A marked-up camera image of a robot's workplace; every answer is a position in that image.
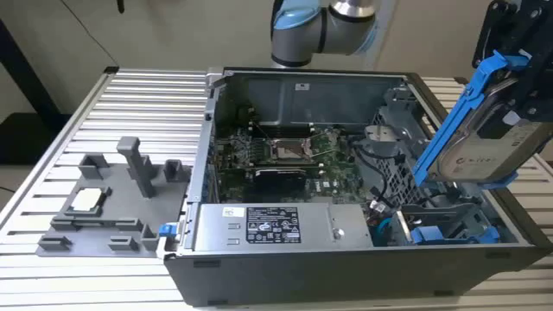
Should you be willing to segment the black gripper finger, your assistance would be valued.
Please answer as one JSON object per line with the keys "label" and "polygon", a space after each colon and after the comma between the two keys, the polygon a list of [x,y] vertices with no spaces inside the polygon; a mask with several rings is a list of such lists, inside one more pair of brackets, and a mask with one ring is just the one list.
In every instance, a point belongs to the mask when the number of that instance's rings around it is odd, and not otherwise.
{"label": "black gripper finger", "polygon": [[507,20],[512,14],[514,4],[508,1],[491,1],[487,5],[471,59],[474,69],[492,54],[492,50],[499,47],[500,36],[507,28]]}
{"label": "black gripper finger", "polygon": [[531,122],[551,122],[551,48],[532,54],[514,88],[514,110]]}

